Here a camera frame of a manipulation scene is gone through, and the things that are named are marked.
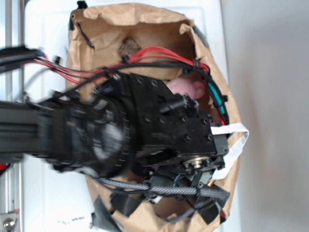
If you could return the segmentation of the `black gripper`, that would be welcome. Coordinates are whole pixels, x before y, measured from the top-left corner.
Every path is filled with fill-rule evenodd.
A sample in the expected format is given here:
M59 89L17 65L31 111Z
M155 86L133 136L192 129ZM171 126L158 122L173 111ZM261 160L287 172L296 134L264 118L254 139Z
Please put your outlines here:
M159 191L177 200L189 196L200 196L215 170L225 167L224 156L228 153L225 135L215 135L211 127L219 124L205 111L195 116L183 112L169 112L159 115L145 124L144 165L157 169L152 184L158 184L158 177L168 180L173 192ZM180 188L196 188L194 193L180 191Z

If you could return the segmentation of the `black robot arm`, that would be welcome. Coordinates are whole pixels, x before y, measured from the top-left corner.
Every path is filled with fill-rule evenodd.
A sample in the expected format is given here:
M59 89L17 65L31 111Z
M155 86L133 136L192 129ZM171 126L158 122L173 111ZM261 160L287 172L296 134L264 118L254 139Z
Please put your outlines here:
M188 95L174 94L161 80L122 73L87 102L78 98L1 102L1 163L30 154L121 194L228 198L206 186L225 166L227 136L215 134L220 124Z

